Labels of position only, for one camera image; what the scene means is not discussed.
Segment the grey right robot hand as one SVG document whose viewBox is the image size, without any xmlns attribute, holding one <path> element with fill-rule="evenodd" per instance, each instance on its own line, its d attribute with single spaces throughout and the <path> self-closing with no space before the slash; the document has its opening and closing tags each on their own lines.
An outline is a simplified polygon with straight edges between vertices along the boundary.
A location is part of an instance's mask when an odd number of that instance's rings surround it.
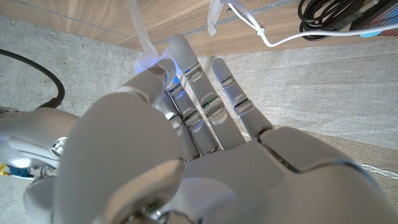
<svg viewBox="0 0 398 224">
<path fill-rule="evenodd" d="M 53 145 L 65 140 L 79 117 L 54 108 L 19 111 L 1 108 L 1 162 L 16 168 L 59 167 L 61 150 Z"/>
</svg>

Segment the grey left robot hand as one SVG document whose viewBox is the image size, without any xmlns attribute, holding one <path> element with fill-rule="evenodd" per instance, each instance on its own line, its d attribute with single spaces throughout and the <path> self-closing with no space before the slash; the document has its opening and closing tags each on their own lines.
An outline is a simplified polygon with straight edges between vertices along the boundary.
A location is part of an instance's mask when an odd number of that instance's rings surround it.
<svg viewBox="0 0 398 224">
<path fill-rule="evenodd" d="M 274 128 L 217 58 L 213 71 L 250 136 L 245 141 L 188 40 L 95 102 L 66 141 L 54 189 L 55 223 L 396 223 L 376 181 L 339 150 L 295 128 Z M 180 68 L 212 127 L 199 157 L 160 112 Z"/>
</svg>

